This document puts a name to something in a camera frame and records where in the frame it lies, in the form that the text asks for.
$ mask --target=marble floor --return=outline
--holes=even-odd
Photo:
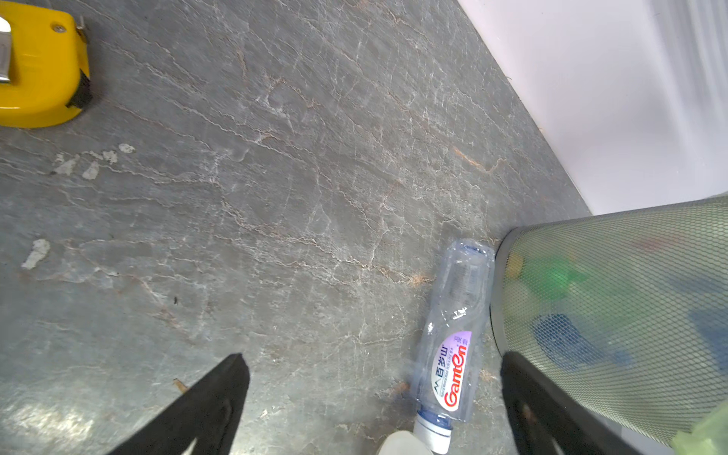
[[[455,0],[35,4],[96,98],[0,128],[0,454],[105,453],[231,352],[233,453],[373,454],[444,248],[588,214]],[[515,453],[483,342],[453,455]]]

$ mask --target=yellow tape measure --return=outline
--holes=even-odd
[[[0,125],[49,127],[91,101],[83,20],[0,1]]]

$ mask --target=mesh trash can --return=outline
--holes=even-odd
[[[491,316],[501,354],[669,444],[728,397],[728,197],[514,229]]]

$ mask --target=bottle label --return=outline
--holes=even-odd
[[[432,391],[447,411],[457,411],[464,386],[465,360],[472,332],[456,332],[443,341],[432,361]]]

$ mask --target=bottle cap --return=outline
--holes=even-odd
[[[414,433],[417,438],[422,441],[429,450],[436,454],[447,454],[450,449],[450,439],[453,430],[439,427],[432,422],[427,421],[420,413],[417,413],[417,419],[414,421]]]

